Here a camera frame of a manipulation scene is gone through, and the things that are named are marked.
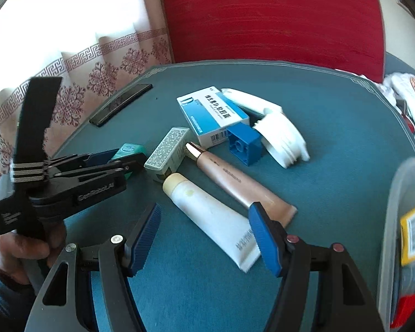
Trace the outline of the blue sleeved forearm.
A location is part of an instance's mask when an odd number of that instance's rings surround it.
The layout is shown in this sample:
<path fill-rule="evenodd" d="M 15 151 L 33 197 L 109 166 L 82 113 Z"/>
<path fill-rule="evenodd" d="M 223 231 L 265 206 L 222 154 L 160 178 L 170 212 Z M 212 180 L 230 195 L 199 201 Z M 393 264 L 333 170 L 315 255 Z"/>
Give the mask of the blue sleeved forearm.
<path fill-rule="evenodd" d="M 0 273 L 0 332 L 24 331 L 35 298 L 32 285 Z"/>

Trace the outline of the left hand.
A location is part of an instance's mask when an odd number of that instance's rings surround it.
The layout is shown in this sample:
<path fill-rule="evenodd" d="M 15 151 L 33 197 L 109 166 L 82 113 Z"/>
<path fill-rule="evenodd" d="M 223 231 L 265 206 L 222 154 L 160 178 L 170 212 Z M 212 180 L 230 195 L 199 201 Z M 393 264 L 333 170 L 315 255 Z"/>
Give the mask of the left hand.
<path fill-rule="evenodd" d="M 28 238 L 16 232 L 0 235 L 0 273 L 10 277 L 21 285 L 29 285 L 27 273 L 22 265 L 23 260 L 47 259 L 51 267 L 66 243 L 66 227 L 64 222 L 48 228 L 48 241 Z"/>

